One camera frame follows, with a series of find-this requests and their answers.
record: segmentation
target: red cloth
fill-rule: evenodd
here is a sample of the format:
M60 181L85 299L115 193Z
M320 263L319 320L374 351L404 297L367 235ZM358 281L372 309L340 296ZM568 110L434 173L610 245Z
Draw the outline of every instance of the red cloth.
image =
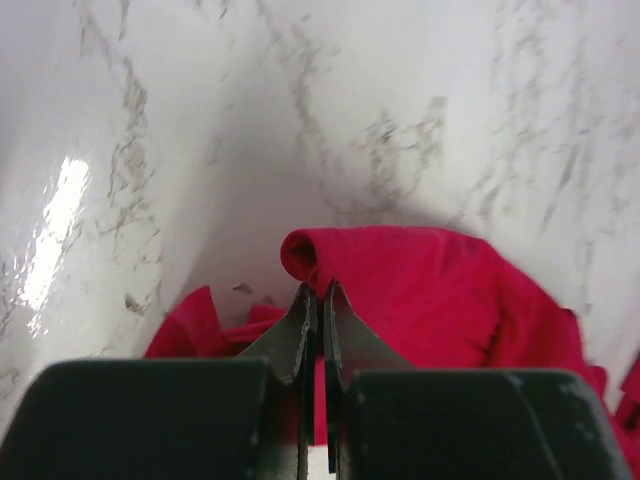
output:
M289 234L281 259L320 297L333 279L342 282L358 316L418 367L562 368L604 391L602 372L584 360L575 315L483 240L436 228L307 229ZM173 356L174 338L179 355L233 355L282 315L269 312L254 309L248 326L221 332L200 289L168 316L146 356ZM639 449L613 426L640 478ZM317 434L326 441L326 426Z
M621 390L624 397L616 411L616 420L640 446L640 355L631 367Z

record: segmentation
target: red fabric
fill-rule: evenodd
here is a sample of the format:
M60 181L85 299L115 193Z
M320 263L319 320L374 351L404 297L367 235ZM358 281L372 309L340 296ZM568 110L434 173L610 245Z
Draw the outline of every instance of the red fabric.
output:
M621 390L624 397L616 411L616 420L627 435L640 446L640 355L631 367Z
M483 240L435 228L307 229L285 239L281 259L320 297L333 279L342 282L359 317L418 367L562 368L604 391L606 375L584 360L575 315ZM147 356L172 356L174 338L178 355L233 355L282 311L263 313L254 310L250 325L221 332L200 289L169 315ZM324 402L323 389L316 392ZM319 416L316 426L326 441ZM637 445L613 426L640 478Z

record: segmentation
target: white marble surface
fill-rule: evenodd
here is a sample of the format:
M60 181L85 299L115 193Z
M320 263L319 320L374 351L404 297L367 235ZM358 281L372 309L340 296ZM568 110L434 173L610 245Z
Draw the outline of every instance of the white marble surface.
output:
M229 324L285 305L289 230L381 222L493 242L581 315L615 400L640 344L636 0L0 9L0 424L45 365L139 354L197 286Z

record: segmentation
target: red garment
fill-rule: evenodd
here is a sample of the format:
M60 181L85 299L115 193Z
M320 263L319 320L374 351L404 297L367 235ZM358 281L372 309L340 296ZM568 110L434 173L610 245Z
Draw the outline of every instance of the red garment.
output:
M339 280L358 316L418 367L562 368L604 389L584 360L575 315L483 240L436 228L308 229L285 239L281 259L320 297ZM271 312L254 310L249 326L220 332L208 292L198 290L169 315L147 356L172 356L174 336L181 355L233 355L282 313ZM613 426L640 478L639 449ZM326 441L326 426L318 437Z
M631 367L621 390L624 397L616 411L616 420L640 446L640 355Z

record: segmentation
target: marble wall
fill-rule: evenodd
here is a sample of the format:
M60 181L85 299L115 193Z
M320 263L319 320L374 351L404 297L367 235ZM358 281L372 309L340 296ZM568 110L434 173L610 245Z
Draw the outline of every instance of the marble wall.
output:
M140 354L195 287L226 324L288 304L279 245L308 225L487 238L620 383L637 1L0 4L0 425L45 365Z

